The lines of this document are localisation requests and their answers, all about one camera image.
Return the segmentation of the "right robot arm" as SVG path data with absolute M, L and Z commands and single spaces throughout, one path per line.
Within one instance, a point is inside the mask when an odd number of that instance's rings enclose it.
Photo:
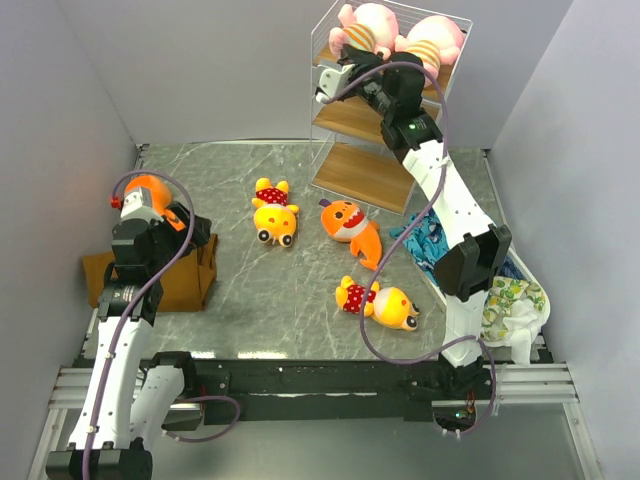
M 482 354 L 484 302 L 511 245 L 511 232 L 482 210 L 456 170 L 447 122 L 435 122 L 423 109 L 424 86 L 435 79 L 416 55 L 397 52 L 384 60 L 346 45 L 339 64 L 341 89 L 331 100 L 357 96 L 380 115 L 384 143 L 442 225 L 448 251 L 436 261 L 434 275 L 446 305 L 442 354 L 451 365 L 439 372 L 437 382 L 445 396 L 460 398 L 473 385 L 466 366 Z

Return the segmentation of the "orange shark plush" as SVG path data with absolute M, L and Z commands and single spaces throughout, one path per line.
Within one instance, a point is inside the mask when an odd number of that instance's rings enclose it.
M 133 187 L 147 187 L 151 190 L 154 209 L 160 216 L 158 221 L 162 221 L 162 216 L 169 210 L 169 204 L 172 202 L 172 194 L 168 186 L 157 176 L 140 175 L 126 185 L 124 196 Z
M 321 199 L 322 227 L 330 238 L 349 245 L 351 254 L 367 269 L 375 271 L 383 257 L 379 226 L 348 200 Z

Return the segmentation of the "large pink striped plush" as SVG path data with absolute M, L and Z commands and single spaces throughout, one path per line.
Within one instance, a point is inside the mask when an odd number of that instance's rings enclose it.
M 442 71 L 458 60 L 466 34 L 450 18 L 431 15 L 416 23 L 406 36 L 398 34 L 394 52 L 418 57 L 423 67 L 437 80 Z

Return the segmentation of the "small pink striped plush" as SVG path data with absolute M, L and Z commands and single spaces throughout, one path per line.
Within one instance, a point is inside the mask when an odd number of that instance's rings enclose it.
M 395 13 L 379 3 L 365 3 L 356 8 L 344 4 L 338 12 L 340 27 L 329 32 L 328 45 L 335 58 L 341 57 L 345 45 L 374 53 L 387 60 L 399 35 Z

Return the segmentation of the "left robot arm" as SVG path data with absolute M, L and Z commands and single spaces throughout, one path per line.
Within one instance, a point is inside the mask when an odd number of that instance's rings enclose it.
M 81 410 L 66 447 L 49 453 L 50 479 L 148 479 L 152 447 L 174 401 L 199 388 L 188 352 L 156 354 L 136 384 L 170 261 L 207 245 L 210 220 L 178 202 L 162 214 L 121 213 L 112 229 L 114 260 L 97 307 L 98 346 Z

